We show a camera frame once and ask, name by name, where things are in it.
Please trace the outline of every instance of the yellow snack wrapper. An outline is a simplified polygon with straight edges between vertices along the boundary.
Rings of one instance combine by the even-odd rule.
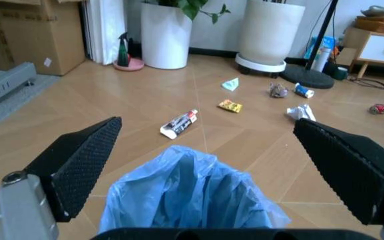
[[[224,110],[228,110],[234,113],[239,113],[241,109],[243,108],[243,105],[239,103],[235,103],[229,99],[226,99],[218,104],[219,108],[222,108]]]

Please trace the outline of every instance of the blue paper scrap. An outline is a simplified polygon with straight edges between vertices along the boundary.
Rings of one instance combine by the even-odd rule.
[[[240,80],[238,79],[238,77],[229,81],[225,81],[224,83],[221,84],[223,88],[230,90],[232,92],[235,91],[235,89],[237,89],[239,85],[240,85]]]

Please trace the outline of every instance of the white bottle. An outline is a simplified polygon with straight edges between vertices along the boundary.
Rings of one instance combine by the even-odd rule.
[[[321,48],[320,54],[315,57],[315,61],[313,61],[312,67],[310,69],[322,72],[331,52],[332,50],[330,48]]]

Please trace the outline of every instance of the green spray bottle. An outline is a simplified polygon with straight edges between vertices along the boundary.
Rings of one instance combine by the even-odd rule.
[[[124,32],[119,36],[119,51],[118,51],[118,61],[116,64],[122,67],[128,67],[130,63],[130,55],[128,54],[128,39],[127,33]]]

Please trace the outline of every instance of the pink plant saucer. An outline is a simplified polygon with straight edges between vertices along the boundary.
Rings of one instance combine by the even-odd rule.
[[[113,61],[113,67],[121,71],[127,71],[127,72],[138,71],[142,69],[143,66],[145,66],[145,62],[138,58],[131,58],[128,66],[118,66],[117,61],[118,60]]]

